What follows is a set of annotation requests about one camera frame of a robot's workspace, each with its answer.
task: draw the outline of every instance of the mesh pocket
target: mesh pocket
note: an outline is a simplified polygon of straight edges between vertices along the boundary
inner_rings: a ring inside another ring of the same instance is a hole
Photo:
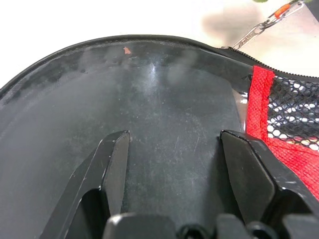
[[[270,138],[319,151],[319,83],[276,76],[269,95]]]

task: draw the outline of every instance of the orange speck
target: orange speck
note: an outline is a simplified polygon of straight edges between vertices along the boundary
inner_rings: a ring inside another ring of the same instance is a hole
[[[124,49],[124,53],[125,53],[125,55],[127,55],[127,54],[130,54],[130,53],[131,53],[131,51],[129,50],[129,48],[124,47],[123,49]]]
[[[275,12],[275,17],[279,18],[282,14],[284,14],[290,8],[290,4],[283,5]]]

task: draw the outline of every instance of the zipper pull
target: zipper pull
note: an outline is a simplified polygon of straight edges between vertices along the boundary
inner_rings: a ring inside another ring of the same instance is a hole
[[[271,14],[266,21],[259,23],[253,29],[250,30],[243,38],[241,38],[233,48],[239,50],[241,47],[246,45],[252,39],[263,33],[267,28],[272,27],[273,25],[277,24],[278,22],[282,21],[287,16],[295,13],[296,11],[300,10],[305,6],[303,0],[293,0],[290,3],[283,5],[273,14]]]

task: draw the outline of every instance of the red fabric trim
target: red fabric trim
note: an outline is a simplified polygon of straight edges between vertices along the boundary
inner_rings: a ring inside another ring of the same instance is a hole
[[[249,92],[247,133],[263,140],[273,154],[290,168],[319,200],[319,153],[301,145],[268,138],[268,97],[274,76],[271,71],[254,67]]]

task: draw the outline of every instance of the zipper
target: zipper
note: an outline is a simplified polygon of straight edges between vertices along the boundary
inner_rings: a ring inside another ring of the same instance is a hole
[[[257,60],[256,58],[254,58],[254,57],[252,57],[252,56],[250,56],[250,55],[248,55],[248,54],[246,54],[246,53],[244,53],[244,52],[242,52],[242,51],[240,51],[240,50],[234,49],[234,48],[232,48],[232,47],[229,47],[228,49],[231,50],[231,51],[234,51],[234,52],[236,52],[236,53],[239,53],[239,54],[241,54],[241,55],[243,55],[243,56],[249,58],[250,60],[255,61],[257,64],[259,64],[259,65],[261,65],[261,66],[263,66],[263,67],[266,67],[266,68],[268,68],[268,69],[270,69],[270,70],[273,70],[273,71],[275,71],[275,72],[279,72],[279,73],[283,73],[283,74],[287,74],[287,75],[292,75],[292,76],[298,76],[298,77],[306,77],[306,78],[312,78],[312,79],[319,79],[319,77],[316,77],[316,76],[305,76],[305,75],[293,74],[293,73],[289,73],[289,72],[277,70],[277,69],[275,69],[275,68],[273,68],[273,67],[271,67],[271,66],[268,66],[268,65],[262,63],[261,61]]]

